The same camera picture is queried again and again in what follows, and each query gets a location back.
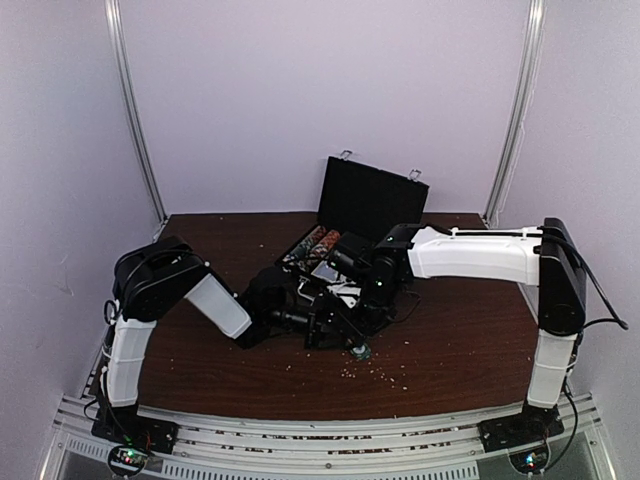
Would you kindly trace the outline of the green poker chip stack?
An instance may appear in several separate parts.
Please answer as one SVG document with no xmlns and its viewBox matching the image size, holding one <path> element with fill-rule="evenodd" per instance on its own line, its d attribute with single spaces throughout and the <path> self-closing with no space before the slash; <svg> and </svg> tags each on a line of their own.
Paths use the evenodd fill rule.
<svg viewBox="0 0 640 480">
<path fill-rule="evenodd" d="M 358 361 L 363 361 L 363 360 L 367 360 L 370 358 L 371 356 L 371 349 L 369 348 L 368 345 L 363 344 L 361 346 L 356 346 L 353 347 L 350 350 L 351 355 L 353 356 L 354 359 L 358 360 Z"/>
</svg>

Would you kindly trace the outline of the black poker set case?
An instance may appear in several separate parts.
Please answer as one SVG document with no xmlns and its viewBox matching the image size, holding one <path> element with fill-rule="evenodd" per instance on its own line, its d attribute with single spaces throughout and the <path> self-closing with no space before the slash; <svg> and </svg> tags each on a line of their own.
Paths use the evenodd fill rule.
<svg viewBox="0 0 640 480">
<path fill-rule="evenodd" d="M 419 180 L 420 172 L 400 175 L 377 167 L 358 163 L 342 156 L 327 159 L 318 211 L 314 223 L 299 240 L 276 261 L 278 266 L 297 275 L 309 275 L 322 260 L 304 260 L 290 264 L 282 262 L 286 253 L 316 226 L 337 230 L 341 236 L 351 232 L 370 240 L 380 241 L 397 224 L 417 223 L 427 203 L 429 186 Z"/>
</svg>

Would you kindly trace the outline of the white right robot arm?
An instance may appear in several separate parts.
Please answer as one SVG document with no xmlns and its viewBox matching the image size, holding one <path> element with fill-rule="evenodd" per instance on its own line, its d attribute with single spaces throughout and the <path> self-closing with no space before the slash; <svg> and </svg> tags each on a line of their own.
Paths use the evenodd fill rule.
<svg viewBox="0 0 640 480">
<path fill-rule="evenodd" d="M 564 223 L 468 230 L 399 224 L 365 255 L 333 251 L 329 265 L 360 285 L 358 316 L 391 305 L 399 287 L 440 277 L 506 281 L 538 290 L 539 330 L 525 410 L 513 419 L 519 440 L 535 440 L 551 424 L 570 360 L 586 320 L 586 266 Z"/>
</svg>

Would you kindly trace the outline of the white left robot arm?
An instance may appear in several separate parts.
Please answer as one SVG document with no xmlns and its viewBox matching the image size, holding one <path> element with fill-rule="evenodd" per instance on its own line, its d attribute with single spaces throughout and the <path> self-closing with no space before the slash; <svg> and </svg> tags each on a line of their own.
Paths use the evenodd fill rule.
<svg viewBox="0 0 640 480">
<path fill-rule="evenodd" d="M 269 267 L 236 294 L 208 261 L 176 236 L 121 256 L 114 267 L 113 297 L 104 309 L 109 333 L 100 392 L 111 407 L 103 420 L 106 429 L 123 444 L 143 436 L 142 419 L 127 408 L 138 402 L 152 331 L 181 301 L 194 306 L 244 349 L 266 340 L 274 329 L 298 331 L 308 347 L 315 347 L 313 336 L 327 330 L 323 316 L 333 307 L 322 303 L 324 293 L 308 303 L 297 301 L 292 287 L 291 274 Z"/>
</svg>

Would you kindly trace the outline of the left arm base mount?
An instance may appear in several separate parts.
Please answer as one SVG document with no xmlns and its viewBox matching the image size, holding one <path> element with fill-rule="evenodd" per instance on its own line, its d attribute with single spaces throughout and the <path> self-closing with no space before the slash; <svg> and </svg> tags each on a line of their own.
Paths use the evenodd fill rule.
<svg viewBox="0 0 640 480">
<path fill-rule="evenodd" d="M 121 479 L 139 475 L 155 454 L 173 452 L 179 427 L 175 422 L 141 416 L 138 404 L 113 407 L 99 395 L 89 405 L 98 410 L 92 420 L 93 437 L 112 444 L 107 453 L 107 467 Z"/>
</svg>

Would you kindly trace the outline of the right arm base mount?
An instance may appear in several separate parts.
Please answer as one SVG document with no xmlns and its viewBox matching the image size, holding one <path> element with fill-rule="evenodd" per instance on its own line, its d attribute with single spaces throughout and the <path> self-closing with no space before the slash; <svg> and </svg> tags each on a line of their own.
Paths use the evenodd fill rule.
<svg viewBox="0 0 640 480">
<path fill-rule="evenodd" d="M 550 466 L 549 439 L 565 431 L 557 406 L 542 409 L 527 403 L 519 413 L 481 421 L 477 428 L 485 453 L 506 451 L 515 471 L 530 476 Z"/>
</svg>

